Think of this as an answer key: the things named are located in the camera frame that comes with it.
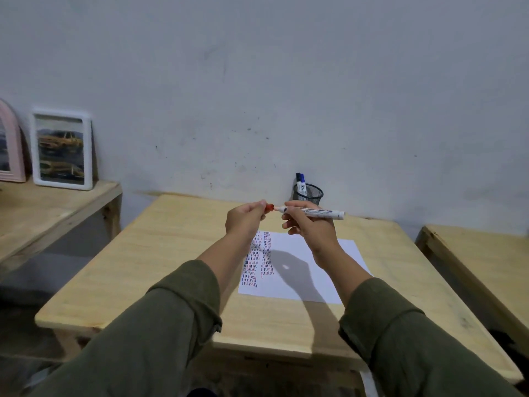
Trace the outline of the person's right hand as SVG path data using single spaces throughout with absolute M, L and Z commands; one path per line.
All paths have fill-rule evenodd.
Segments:
M 314 259 L 322 259 L 337 254 L 341 247 L 335 232 L 333 220 L 307 217 L 299 208 L 288 207 L 282 228 L 289 235 L 301 235 L 314 254 Z

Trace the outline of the person's left hand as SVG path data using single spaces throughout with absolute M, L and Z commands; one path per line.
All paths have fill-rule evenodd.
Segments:
M 227 214 L 225 222 L 226 233 L 228 235 L 234 235 L 241 240 L 252 241 L 259 230 L 260 223 L 261 221 L 249 222 L 243 220 L 241 206 L 237 206 Z

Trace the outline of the white marker pen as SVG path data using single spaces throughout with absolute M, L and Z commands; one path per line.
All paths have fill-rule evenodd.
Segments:
M 288 206 L 274 206 L 272 211 L 287 214 Z M 336 210 L 312 209 L 300 207 L 300 210 L 309 218 L 344 220 L 346 213 Z

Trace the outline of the person's right forearm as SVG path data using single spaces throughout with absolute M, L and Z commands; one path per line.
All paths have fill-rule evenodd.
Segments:
M 522 397 L 476 354 L 336 243 L 310 245 L 345 312 L 339 335 L 368 365 L 386 397 Z

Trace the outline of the person's left forearm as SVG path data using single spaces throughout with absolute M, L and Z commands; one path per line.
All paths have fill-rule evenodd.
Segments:
M 222 329 L 207 263 L 186 261 L 151 286 L 28 397 L 176 397 L 189 362 Z

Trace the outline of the black mesh pen holder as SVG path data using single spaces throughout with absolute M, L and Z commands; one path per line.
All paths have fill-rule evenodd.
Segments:
M 292 200 L 307 200 L 317 206 L 320 205 L 320 201 L 323 198 L 324 193 L 321 190 L 321 188 L 306 183 L 305 184 L 305 194 L 302 194 L 301 191 L 298 189 L 298 185 L 294 184 L 293 186 L 293 194 L 292 194 Z

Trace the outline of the white paper sheet with marks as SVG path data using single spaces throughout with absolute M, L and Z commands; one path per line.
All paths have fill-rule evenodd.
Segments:
M 340 304 L 328 274 L 300 235 L 258 231 L 246 256 L 239 294 Z

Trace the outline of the large wooden table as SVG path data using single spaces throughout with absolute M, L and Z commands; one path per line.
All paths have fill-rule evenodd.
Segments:
M 137 219 L 59 290 L 36 314 L 39 327 L 94 337 L 148 287 L 224 233 L 234 202 L 186 195 L 159 196 Z M 353 241 L 367 268 L 455 336 L 511 384 L 522 374 L 470 309 L 393 221 L 347 215 L 339 239 Z M 340 303 L 267 298 L 239 293 L 240 264 L 221 298 L 223 327 L 206 356 L 291 362 L 328 372 L 366 371 L 338 336 Z

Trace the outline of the bare wooden side table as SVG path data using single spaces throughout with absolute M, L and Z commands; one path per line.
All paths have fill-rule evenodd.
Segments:
M 440 260 L 529 359 L 529 231 L 521 236 L 427 224 L 415 245 Z

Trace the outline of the wooden table with frames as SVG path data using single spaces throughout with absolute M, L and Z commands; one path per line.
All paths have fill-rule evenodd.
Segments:
M 98 181 L 90 191 L 0 182 L 0 281 L 101 213 L 109 240 L 120 232 L 122 187 Z

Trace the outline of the white picture frame with cars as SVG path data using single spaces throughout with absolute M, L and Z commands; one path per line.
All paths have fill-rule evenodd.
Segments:
M 77 191 L 93 188 L 93 136 L 88 113 L 34 108 L 30 146 L 36 185 Z

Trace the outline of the pink arched picture frame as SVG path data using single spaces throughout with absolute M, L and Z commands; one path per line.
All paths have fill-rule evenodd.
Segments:
M 0 99 L 0 181 L 25 183 L 21 128 L 10 106 Z

